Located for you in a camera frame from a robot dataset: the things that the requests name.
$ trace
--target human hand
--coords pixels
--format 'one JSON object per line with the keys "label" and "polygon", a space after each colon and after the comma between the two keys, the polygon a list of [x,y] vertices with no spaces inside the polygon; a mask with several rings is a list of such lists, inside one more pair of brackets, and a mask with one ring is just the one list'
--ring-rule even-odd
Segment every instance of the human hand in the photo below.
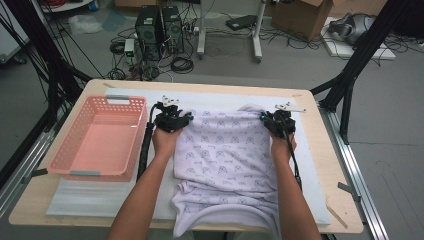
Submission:
{"label": "human hand", "polygon": [[[278,162],[283,161],[283,162],[289,163],[291,155],[290,155],[290,150],[289,150],[289,145],[287,143],[287,140],[277,137],[272,133],[270,133],[270,135],[272,138],[271,155],[272,155],[272,159],[274,160],[274,163],[277,161]],[[297,147],[297,143],[293,133],[289,135],[289,140],[291,141],[293,151],[294,151]]]}
{"label": "human hand", "polygon": [[153,146],[155,147],[155,158],[169,160],[175,151],[177,138],[182,131],[182,129],[179,129],[173,133],[168,133],[160,128],[156,128],[152,137]]}

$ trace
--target folded garment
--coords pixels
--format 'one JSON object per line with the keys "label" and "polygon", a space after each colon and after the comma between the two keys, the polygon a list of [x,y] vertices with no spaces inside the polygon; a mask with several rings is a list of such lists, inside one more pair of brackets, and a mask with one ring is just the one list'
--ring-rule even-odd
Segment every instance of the folded garment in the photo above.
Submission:
{"label": "folded garment", "polygon": [[279,236],[270,136],[252,111],[192,111],[177,141],[174,237],[203,223],[242,224]]}

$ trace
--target computer tower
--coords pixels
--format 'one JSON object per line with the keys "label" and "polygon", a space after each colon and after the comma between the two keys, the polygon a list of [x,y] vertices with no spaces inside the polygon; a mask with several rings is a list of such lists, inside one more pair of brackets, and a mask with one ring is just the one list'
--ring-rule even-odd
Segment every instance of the computer tower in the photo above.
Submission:
{"label": "computer tower", "polygon": [[182,21],[178,8],[176,6],[164,7],[162,8],[162,15],[168,53],[183,53]]}
{"label": "computer tower", "polygon": [[159,6],[141,6],[135,23],[135,30],[140,43],[143,60],[160,60],[160,47],[164,42],[164,35]]}

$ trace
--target floor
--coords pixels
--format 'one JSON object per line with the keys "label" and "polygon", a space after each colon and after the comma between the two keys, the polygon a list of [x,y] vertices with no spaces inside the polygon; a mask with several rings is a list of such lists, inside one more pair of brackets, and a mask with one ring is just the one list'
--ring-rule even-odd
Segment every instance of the floor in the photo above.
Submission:
{"label": "floor", "polygon": [[[122,19],[110,9],[91,13],[79,9],[68,13],[92,14],[100,23],[112,20],[110,31],[75,36],[79,46],[102,74],[111,68],[110,40],[134,25],[135,18],[127,14]],[[209,20],[211,26],[225,28],[226,16]],[[269,29],[269,19],[264,20]],[[64,38],[76,67],[98,77],[71,40]],[[312,89],[341,72],[346,61],[329,57],[324,46],[319,49],[295,49],[287,38],[262,41],[263,60],[252,58],[251,40],[222,34],[208,36],[203,60],[193,55],[194,70],[188,75],[170,72],[178,83],[205,83],[272,88]],[[294,43],[302,47],[303,43]],[[424,236],[424,54],[408,50],[395,53],[395,61],[374,62],[359,76],[354,90],[349,140],[378,213],[391,239],[422,239]],[[170,82],[162,74],[157,81]],[[316,96],[321,100],[325,94]],[[46,109],[42,89],[33,67],[9,63],[0,66],[0,168],[8,161],[26,134]],[[105,228],[62,227],[45,228],[12,226],[7,222],[10,209],[0,220],[1,239],[90,238],[104,239]],[[219,239],[221,235],[211,236]],[[359,235],[336,235],[338,239],[372,239],[367,230]]]}

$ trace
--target forearm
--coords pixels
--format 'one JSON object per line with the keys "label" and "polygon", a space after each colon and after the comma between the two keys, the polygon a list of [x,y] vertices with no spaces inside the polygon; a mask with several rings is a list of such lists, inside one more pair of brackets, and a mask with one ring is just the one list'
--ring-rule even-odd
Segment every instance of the forearm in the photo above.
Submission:
{"label": "forearm", "polygon": [[283,239],[321,239],[312,213],[287,159],[275,161],[278,206]]}
{"label": "forearm", "polygon": [[108,239],[145,239],[168,159],[155,157],[119,210]]}

